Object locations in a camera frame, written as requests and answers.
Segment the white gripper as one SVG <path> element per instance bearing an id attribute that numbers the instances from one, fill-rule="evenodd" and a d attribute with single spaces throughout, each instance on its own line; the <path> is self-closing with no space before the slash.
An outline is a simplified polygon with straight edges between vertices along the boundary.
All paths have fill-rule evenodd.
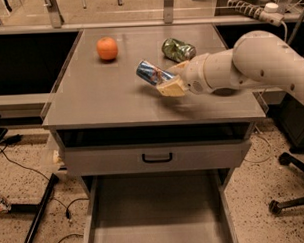
<path id="1" fill-rule="evenodd" d="M 192 58 L 190 61 L 182 61 L 177 65 L 169 67 L 168 72 L 175 75 L 175 77 L 157 85 L 157 90 L 166 97 L 184 96 L 188 88 L 192 93 L 197 95 L 212 93 L 213 88 L 209 86 L 204 73 L 208 57 L 209 54 L 203 54 Z"/>

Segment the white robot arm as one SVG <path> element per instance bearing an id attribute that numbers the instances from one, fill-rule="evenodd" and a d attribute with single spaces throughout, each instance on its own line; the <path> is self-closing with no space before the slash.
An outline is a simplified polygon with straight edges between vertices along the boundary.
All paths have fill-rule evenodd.
<path id="1" fill-rule="evenodd" d="M 277 87 L 304 106 L 304 57 L 267 31 L 248 32 L 231 49 L 196 56 L 168 72 L 173 78 L 156 86 L 167 97 Z"/>

